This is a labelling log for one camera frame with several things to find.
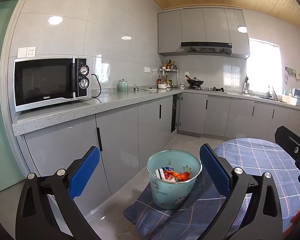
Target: light switch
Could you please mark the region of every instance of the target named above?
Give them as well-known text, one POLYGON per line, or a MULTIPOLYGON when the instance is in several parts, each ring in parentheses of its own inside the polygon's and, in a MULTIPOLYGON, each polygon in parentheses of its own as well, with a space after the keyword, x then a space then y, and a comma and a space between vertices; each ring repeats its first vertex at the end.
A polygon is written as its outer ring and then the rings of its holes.
POLYGON ((36 47, 28 47, 26 57, 34 57, 35 56, 35 48, 36 47))
POLYGON ((17 58, 23 58, 27 56, 27 48, 19 48, 17 58))

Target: light blue bin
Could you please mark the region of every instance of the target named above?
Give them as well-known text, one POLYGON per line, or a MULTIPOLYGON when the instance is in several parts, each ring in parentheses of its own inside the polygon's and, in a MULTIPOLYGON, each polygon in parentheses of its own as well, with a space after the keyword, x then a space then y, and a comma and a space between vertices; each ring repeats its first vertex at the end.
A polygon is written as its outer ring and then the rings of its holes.
POLYGON ((152 198, 155 204, 164 209, 182 206, 191 191, 195 179, 202 170, 201 162, 190 153, 180 150, 166 150, 152 155, 147 162, 152 198), (188 171, 190 179, 181 182, 167 182, 157 178, 155 170, 169 166, 177 173, 188 171))

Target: gray tile floor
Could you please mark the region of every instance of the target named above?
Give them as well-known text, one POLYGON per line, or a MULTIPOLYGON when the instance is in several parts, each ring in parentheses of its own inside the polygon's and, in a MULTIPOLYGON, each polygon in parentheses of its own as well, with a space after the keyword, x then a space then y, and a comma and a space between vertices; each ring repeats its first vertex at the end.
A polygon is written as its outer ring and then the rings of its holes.
MULTIPOLYGON (((216 148, 222 140, 197 138, 177 134, 163 149, 179 149, 199 157, 200 146, 209 143, 216 148)), ((106 240, 141 240, 134 225, 123 216, 123 210, 131 205, 149 183, 147 170, 142 169, 122 189, 111 196, 86 219, 97 234, 106 240)), ((15 216, 23 182, 0 192, 0 222, 6 230, 15 236, 15 216)))

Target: kitchen counter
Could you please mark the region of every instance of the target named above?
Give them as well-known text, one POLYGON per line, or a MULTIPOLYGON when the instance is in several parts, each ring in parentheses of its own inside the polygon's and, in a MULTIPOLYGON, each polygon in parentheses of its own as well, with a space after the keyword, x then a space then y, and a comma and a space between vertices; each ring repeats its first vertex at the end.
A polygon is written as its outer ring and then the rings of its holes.
POLYGON ((158 91, 139 90, 138 93, 129 90, 128 92, 110 91, 103 92, 100 97, 78 102, 69 102, 55 106, 47 106, 40 109, 33 109, 16 113, 12 119, 12 128, 15 136, 36 131, 55 124, 67 122, 91 114, 97 114, 111 109, 128 106, 156 98, 161 98, 179 93, 198 93, 214 95, 220 97, 242 98, 258 102, 270 103, 279 106, 286 106, 300 110, 299 106, 291 106, 283 102, 259 98, 255 96, 245 96, 239 93, 215 93, 209 91, 170 89, 158 91))

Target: plaid cloth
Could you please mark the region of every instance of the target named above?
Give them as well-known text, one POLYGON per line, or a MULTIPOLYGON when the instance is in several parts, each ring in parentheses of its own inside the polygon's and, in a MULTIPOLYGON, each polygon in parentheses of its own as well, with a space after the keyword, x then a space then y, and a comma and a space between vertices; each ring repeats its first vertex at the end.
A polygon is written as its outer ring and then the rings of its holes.
MULTIPOLYGON (((261 175, 269 171, 276 183, 283 217, 283 230, 300 208, 300 171, 293 159, 277 144, 259 139, 234 139, 219 145, 215 152, 233 166, 242 167, 247 174, 261 175)), ((250 201, 245 197, 239 214, 229 231, 238 229, 250 201)), ((138 200, 124 210, 127 220, 136 225, 145 239, 197 240, 210 224, 225 201, 203 168, 186 202, 176 210, 165 210, 154 204, 148 185, 138 200)))

